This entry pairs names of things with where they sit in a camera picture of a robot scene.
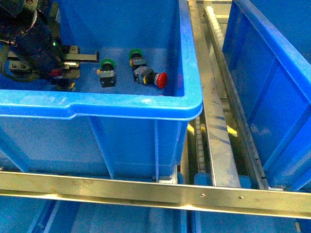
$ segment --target bin wall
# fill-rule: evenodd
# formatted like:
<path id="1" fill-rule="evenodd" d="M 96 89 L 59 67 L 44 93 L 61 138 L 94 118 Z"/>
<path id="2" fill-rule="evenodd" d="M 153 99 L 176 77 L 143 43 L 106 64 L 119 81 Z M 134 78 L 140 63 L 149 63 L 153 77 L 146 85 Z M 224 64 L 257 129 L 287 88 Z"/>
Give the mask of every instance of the bin wall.
<path id="1" fill-rule="evenodd" d="M 232 3 L 223 52 L 269 185 L 301 188 L 311 180 L 311 65 L 248 0 Z"/>

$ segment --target metal frame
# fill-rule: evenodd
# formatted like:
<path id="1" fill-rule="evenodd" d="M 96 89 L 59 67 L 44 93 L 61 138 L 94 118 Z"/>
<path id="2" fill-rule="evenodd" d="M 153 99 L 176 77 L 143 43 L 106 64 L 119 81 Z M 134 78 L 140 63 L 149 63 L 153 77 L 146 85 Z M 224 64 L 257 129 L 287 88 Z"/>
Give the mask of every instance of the metal frame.
<path id="1" fill-rule="evenodd" d="M 211 67 L 208 65 L 210 63 L 209 57 L 205 55 L 205 53 L 208 54 L 208 50 L 200 27 L 196 1 L 190 0 L 189 6 L 204 94 L 207 95 L 205 103 L 206 100 L 218 101 L 219 96 L 215 94 L 216 89 L 213 90 L 215 81 Z M 226 74 L 225 66 L 221 67 L 221 70 L 222 74 Z M 210 117 L 213 116 L 210 114 L 212 110 L 214 113 L 221 114 L 216 105 L 205 108 L 209 132 L 212 130 L 210 125 L 213 119 L 213 117 Z M 211 157 L 214 158 L 214 148 L 217 147 L 211 143 L 209 148 L 211 149 Z M 231 154 L 217 153 L 216 155 L 218 158 L 233 163 Z M 225 179 L 228 179 L 230 174 L 223 173 L 224 170 L 221 170 L 222 164 L 217 163 L 217 166 L 220 167 L 213 168 L 215 185 L 239 186 L 236 180 L 238 178 L 237 174 L 233 176 L 234 182 L 232 180 L 227 182 Z M 231 165 L 227 168 L 234 173 L 236 172 Z M 310 193 L 232 187 L 143 183 L 2 171 L 0 172 L 0 196 L 311 219 Z"/>

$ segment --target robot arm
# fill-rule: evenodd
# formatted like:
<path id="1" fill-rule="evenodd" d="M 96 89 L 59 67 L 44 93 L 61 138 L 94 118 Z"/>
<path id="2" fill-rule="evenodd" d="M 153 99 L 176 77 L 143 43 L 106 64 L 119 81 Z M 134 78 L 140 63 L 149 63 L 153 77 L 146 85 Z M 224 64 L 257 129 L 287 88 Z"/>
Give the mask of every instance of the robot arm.
<path id="1" fill-rule="evenodd" d="M 2 68 L 3 75 L 19 82 L 52 81 L 54 70 L 65 70 L 68 75 L 63 78 L 76 79 L 80 76 L 77 69 L 81 62 L 99 62 L 97 52 L 82 55 L 77 49 L 70 54 L 69 46 L 62 45 L 60 25 L 55 20 L 57 10 L 53 0 L 0 0 L 0 43 L 3 44 L 0 67 L 9 60 L 14 78 Z"/>

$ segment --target red emergency stop button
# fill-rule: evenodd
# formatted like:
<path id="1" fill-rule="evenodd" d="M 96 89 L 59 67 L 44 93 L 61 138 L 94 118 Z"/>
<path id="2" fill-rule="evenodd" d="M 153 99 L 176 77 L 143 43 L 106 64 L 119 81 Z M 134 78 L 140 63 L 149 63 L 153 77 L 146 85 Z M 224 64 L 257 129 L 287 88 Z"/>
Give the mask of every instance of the red emergency stop button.
<path id="1" fill-rule="evenodd" d="M 156 84 L 159 89 L 163 89 L 167 84 L 168 75 L 167 73 L 161 73 L 158 78 L 156 79 Z"/>

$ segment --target blue plastic bin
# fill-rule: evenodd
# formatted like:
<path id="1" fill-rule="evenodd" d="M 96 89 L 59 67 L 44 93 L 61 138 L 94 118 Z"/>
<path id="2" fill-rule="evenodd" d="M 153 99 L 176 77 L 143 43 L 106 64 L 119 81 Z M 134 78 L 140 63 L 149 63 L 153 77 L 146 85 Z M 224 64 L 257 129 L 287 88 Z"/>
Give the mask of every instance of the blue plastic bin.
<path id="1" fill-rule="evenodd" d="M 44 233 L 186 233 L 186 211 L 58 201 Z"/>
<path id="2" fill-rule="evenodd" d="M 311 180 L 311 1 L 234 0 L 223 52 L 272 187 Z"/>
<path id="3" fill-rule="evenodd" d="M 196 185 L 212 185 L 205 173 L 198 173 L 194 177 Z M 249 188 L 249 179 L 240 177 L 242 188 Z M 302 233 L 308 233 L 311 220 L 295 218 L 253 216 L 240 214 L 225 214 L 213 212 L 193 211 L 193 233 L 297 233 L 296 223 L 299 222 Z"/>
<path id="4" fill-rule="evenodd" d="M 0 205 L 1 233 L 40 233 L 55 203 L 43 199 L 0 197 Z"/>
<path id="5" fill-rule="evenodd" d="M 170 179 L 202 90 L 186 0 L 59 0 L 63 44 L 116 62 L 117 85 L 101 88 L 99 64 L 81 64 L 77 92 L 46 81 L 0 77 L 0 166 L 5 170 L 111 178 Z M 158 90 L 133 82 L 128 54 L 140 48 Z"/>

